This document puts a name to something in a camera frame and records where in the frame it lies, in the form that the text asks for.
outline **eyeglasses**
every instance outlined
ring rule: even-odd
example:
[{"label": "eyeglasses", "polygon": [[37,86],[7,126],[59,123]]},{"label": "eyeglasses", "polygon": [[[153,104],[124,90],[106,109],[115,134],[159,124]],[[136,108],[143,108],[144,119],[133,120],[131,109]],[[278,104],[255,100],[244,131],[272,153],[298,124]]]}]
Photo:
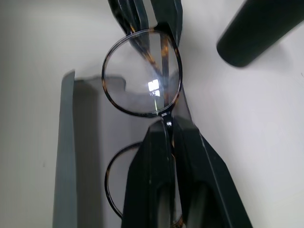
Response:
[{"label": "eyeglasses", "polygon": [[[120,111],[139,117],[161,117],[172,139],[172,115],[182,85],[182,64],[177,44],[166,23],[134,32],[119,40],[107,53],[102,84],[106,97]],[[130,145],[110,161],[105,176],[107,199],[113,203],[108,178],[114,160],[124,152],[140,146]],[[173,227],[181,227],[182,218]]]}]

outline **eyeglass rim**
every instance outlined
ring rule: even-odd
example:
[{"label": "eyeglass rim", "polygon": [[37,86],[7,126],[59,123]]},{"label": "eyeglass rim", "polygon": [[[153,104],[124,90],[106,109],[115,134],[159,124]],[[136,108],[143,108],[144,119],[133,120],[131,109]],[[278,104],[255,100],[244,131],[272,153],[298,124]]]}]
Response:
[{"label": "eyeglass rim", "polygon": [[[174,53],[177,59],[177,63],[178,63],[178,68],[179,68],[179,84],[178,84],[178,89],[176,91],[176,94],[173,98],[173,100],[171,101],[171,103],[167,106],[162,108],[161,110],[157,110],[157,111],[153,111],[153,112],[149,112],[149,113],[137,113],[137,112],[131,112],[127,109],[122,108],[121,106],[119,106],[110,96],[107,88],[106,88],[106,84],[105,84],[105,69],[107,67],[108,61],[111,57],[111,55],[126,41],[128,41],[129,39],[131,39],[132,37],[136,37],[142,33],[161,33],[164,34],[166,36],[169,37],[169,43],[171,44],[171,46],[174,49]],[[111,104],[119,109],[120,111],[127,113],[129,115],[134,115],[134,116],[139,116],[139,117],[148,117],[148,118],[154,118],[160,115],[163,115],[165,113],[169,113],[172,111],[172,109],[175,107],[179,95],[180,95],[180,91],[181,91],[181,86],[182,86],[182,64],[181,64],[181,56],[180,56],[180,52],[178,50],[178,47],[174,41],[174,37],[171,34],[168,34],[166,32],[164,32],[163,30],[158,29],[157,27],[155,28],[149,28],[149,29],[145,29],[145,30],[141,30],[135,33],[132,33],[122,39],[120,39],[118,42],[116,42],[111,49],[109,50],[109,52],[106,54],[105,59],[104,59],[104,63],[103,63],[103,68],[102,68],[102,74],[101,74],[101,80],[102,80],[102,85],[103,85],[103,89],[104,89],[104,93],[106,95],[106,97],[108,98],[108,100],[111,102]]]}]

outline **black plastic object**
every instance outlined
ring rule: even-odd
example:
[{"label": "black plastic object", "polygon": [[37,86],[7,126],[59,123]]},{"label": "black plastic object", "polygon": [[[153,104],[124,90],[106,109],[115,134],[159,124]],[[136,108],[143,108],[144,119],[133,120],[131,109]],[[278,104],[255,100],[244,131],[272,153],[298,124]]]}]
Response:
[{"label": "black plastic object", "polygon": [[218,53],[245,67],[303,20],[303,0],[247,0],[220,38]]},{"label": "black plastic object", "polygon": [[189,120],[173,120],[183,220],[191,228],[251,228],[227,166]]},{"label": "black plastic object", "polygon": [[172,223],[174,208],[174,165],[171,141],[163,121],[153,123],[128,172],[122,228],[157,228],[159,203],[168,190]]},{"label": "black plastic object", "polygon": [[149,28],[142,0],[108,0],[111,11],[126,35]]},{"label": "black plastic object", "polygon": [[180,44],[182,31],[181,0],[151,0],[155,18],[158,23],[167,22],[177,45]]}]

